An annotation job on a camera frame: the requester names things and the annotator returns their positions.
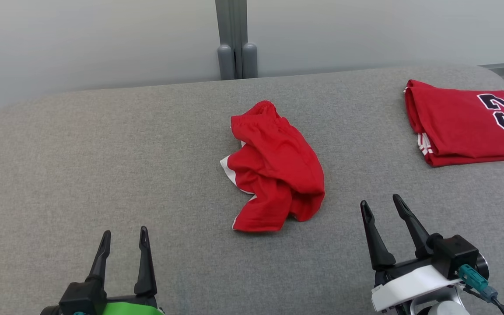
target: red shorts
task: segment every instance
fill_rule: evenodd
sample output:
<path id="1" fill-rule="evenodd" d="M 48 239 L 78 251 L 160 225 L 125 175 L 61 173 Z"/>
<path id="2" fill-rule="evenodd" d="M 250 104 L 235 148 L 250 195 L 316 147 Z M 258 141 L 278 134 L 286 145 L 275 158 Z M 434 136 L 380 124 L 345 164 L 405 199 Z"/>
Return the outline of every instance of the red shorts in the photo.
<path id="1" fill-rule="evenodd" d="M 229 179 L 254 194 L 234 219 L 238 231 L 278 231 L 286 218 L 310 219 L 324 199 L 324 173 L 302 134 L 261 101 L 231 118 L 242 149 L 221 160 Z"/>

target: cable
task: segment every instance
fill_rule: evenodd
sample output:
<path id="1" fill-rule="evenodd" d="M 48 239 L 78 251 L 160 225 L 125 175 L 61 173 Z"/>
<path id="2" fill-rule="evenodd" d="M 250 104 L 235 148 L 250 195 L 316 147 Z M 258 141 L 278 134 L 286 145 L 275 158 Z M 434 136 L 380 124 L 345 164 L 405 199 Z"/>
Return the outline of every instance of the cable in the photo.
<path id="1" fill-rule="evenodd" d="M 504 304 L 500 303 L 499 300 L 496 298 L 496 297 L 492 297 L 491 298 L 491 302 L 489 302 L 487 299 L 485 299 L 484 297 L 482 297 L 482 295 L 480 295 L 480 293 L 477 293 L 475 291 L 473 291 L 472 289 L 470 289 L 469 287 L 464 287 L 463 288 L 464 292 L 466 293 L 470 293 L 471 295 L 475 296 L 476 298 L 480 298 L 482 299 L 483 301 L 486 301 L 487 303 L 494 303 L 497 307 L 500 306 L 500 310 L 501 312 L 504 314 L 503 310 L 504 310 Z"/>
<path id="2" fill-rule="evenodd" d="M 500 309 L 500 312 L 504 315 L 504 308 L 501 306 L 501 303 L 499 303 L 499 300 L 496 297 L 493 297 L 491 301 Z"/>
<path id="3" fill-rule="evenodd" d="M 472 291 L 472 289 L 469 289 L 468 287 L 464 287 L 464 289 L 463 289 L 463 290 L 464 290 L 464 292 L 466 292 L 466 293 L 470 293 L 471 295 L 475 296 L 476 298 L 480 298 L 480 299 L 482 299 L 482 300 L 486 301 L 486 299 L 484 299 L 484 298 L 482 297 L 482 295 L 480 295 L 480 293 L 477 293 L 477 292 L 475 292 L 475 291 Z"/>

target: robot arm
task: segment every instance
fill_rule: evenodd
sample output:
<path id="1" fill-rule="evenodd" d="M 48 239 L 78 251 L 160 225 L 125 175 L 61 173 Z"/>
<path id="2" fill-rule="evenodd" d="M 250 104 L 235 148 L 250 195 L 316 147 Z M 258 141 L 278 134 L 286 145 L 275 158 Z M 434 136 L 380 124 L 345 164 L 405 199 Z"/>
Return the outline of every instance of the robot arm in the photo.
<path id="1" fill-rule="evenodd" d="M 446 239 L 438 233 L 429 235 L 400 195 L 392 199 L 408 227 L 416 258 L 396 263 L 363 200 L 360 211 L 375 271 L 371 297 L 374 309 L 382 313 L 395 311 L 398 315 L 468 315 L 459 296 L 460 291 L 466 291 L 494 303 L 504 313 L 497 292 L 488 286 L 489 267 L 479 250 L 460 235 Z M 430 301 L 436 303 L 416 313 L 416 306 Z"/>
<path id="2" fill-rule="evenodd" d="M 110 255 L 110 238 L 110 231 L 104 232 L 85 281 L 70 283 L 59 305 L 46 307 L 40 315 L 164 315 L 154 298 L 157 284 L 146 227 L 141 227 L 140 231 L 140 271 L 134 295 L 106 297 L 104 277 L 106 259 Z"/>

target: teal connector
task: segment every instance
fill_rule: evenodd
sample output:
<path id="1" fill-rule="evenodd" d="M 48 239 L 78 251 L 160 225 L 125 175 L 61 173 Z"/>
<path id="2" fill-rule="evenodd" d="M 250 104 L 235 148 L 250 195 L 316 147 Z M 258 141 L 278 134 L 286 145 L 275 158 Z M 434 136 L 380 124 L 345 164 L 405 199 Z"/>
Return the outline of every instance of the teal connector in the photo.
<path id="1" fill-rule="evenodd" d="M 462 265 L 458 269 L 458 277 L 462 279 L 467 285 L 476 289 L 476 291 L 482 293 L 484 289 L 489 285 L 488 281 L 482 277 L 474 268 L 470 265 Z"/>

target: fabric texture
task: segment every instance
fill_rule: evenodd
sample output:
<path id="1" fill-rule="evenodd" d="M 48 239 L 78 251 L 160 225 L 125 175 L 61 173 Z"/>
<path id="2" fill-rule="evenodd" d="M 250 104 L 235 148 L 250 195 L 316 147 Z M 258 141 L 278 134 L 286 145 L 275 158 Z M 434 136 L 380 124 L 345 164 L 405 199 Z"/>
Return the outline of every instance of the fabric texture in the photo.
<path id="1" fill-rule="evenodd" d="M 430 167 L 406 119 L 409 79 L 504 90 L 478 66 L 416 66 L 81 91 L 1 109 L 0 315 L 56 305 L 108 229 L 106 292 L 131 294 L 141 225 L 167 315 L 374 315 L 359 203 L 396 260 L 413 259 L 394 193 L 429 233 L 474 244 L 504 303 L 504 161 Z M 263 99 L 316 152 L 326 195 L 306 222 L 238 233 L 229 227 L 250 195 L 218 163 L 241 147 L 228 117 Z M 462 301 L 470 314 L 499 314 Z"/>
<path id="2" fill-rule="evenodd" d="M 237 231 L 279 231 L 285 219 L 310 219 L 324 199 L 324 173 L 302 134 L 263 100 L 231 117 L 242 149 L 220 161 L 229 179 L 254 194 L 234 218 Z"/>
<path id="3" fill-rule="evenodd" d="M 434 167 L 504 160 L 504 91 L 436 88 L 409 80 L 406 111 Z"/>

